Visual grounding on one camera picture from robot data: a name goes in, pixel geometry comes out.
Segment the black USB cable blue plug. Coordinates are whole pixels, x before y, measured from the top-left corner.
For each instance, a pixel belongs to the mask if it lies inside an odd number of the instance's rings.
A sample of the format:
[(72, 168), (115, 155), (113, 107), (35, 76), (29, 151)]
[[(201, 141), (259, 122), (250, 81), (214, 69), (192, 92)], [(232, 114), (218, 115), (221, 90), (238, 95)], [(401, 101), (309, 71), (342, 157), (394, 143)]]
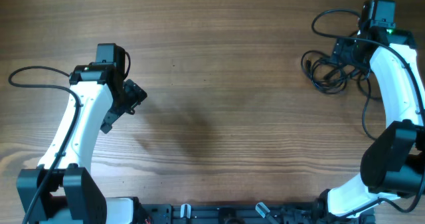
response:
[(303, 74), (322, 94), (339, 94), (347, 87), (348, 81), (360, 75), (357, 68), (348, 70), (349, 66), (342, 60), (331, 61), (331, 57), (321, 51), (310, 50), (303, 53), (300, 60)]

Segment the black USB cable gold plug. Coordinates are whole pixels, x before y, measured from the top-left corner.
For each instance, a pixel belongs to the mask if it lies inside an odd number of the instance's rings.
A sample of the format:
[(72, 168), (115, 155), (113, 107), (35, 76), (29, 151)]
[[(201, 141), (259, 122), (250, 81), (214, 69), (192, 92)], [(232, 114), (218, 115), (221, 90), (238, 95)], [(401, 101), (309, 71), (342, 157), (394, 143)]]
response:
[[(366, 82), (366, 84), (367, 84), (367, 90), (365, 90), (363, 88), (362, 82)], [(368, 74), (361, 73), (358, 76), (357, 80), (356, 80), (356, 85), (357, 85), (357, 88), (358, 88), (359, 92), (363, 96), (366, 97), (365, 104), (363, 106), (363, 111), (362, 111), (362, 114), (361, 114), (361, 124), (362, 124), (363, 131), (364, 131), (364, 133), (366, 134), (366, 136), (368, 138), (370, 138), (371, 140), (376, 140), (376, 138), (374, 136), (372, 136), (371, 133), (367, 129), (367, 122), (366, 122), (367, 108), (368, 108), (369, 102), (371, 100), (374, 100), (374, 101), (377, 101), (377, 102), (382, 102), (383, 101), (382, 100), (382, 97), (381, 96), (373, 96), (371, 94), (372, 88), (371, 88), (371, 82), (369, 80), (369, 75)]]

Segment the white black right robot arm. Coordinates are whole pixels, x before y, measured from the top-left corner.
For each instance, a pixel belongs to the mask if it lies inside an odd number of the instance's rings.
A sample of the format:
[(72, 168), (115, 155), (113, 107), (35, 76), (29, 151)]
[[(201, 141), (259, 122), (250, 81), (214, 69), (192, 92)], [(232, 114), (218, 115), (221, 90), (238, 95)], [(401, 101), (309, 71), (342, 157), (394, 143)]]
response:
[(357, 219), (376, 205), (411, 199), (411, 212), (424, 194), (424, 87), (410, 31), (396, 28), (395, 2), (368, 0), (357, 14), (358, 29), (336, 36), (331, 55), (317, 64), (330, 72), (314, 85), (322, 92), (342, 91), (351, 78), (377, 79), (386, 115), (385, 131), (361, 159), (359, 174), (326, 190), (312, 216), (329, 223)]

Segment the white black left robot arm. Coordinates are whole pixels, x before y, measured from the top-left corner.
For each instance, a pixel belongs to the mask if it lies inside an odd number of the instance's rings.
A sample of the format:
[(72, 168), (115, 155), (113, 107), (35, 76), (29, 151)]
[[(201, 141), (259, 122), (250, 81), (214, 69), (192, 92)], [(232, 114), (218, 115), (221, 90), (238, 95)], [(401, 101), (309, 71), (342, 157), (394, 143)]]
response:
[(106, 198), (90, 174), (98, 134), (147, 97), (128, 78), (130, 66), (124, 48), (103, 43), (95, 61), (68, 74), (62, 90), (70, 96), (55, 137), (37, 166), (17, 178), (23, 223), (149, 223), (137, 197)]

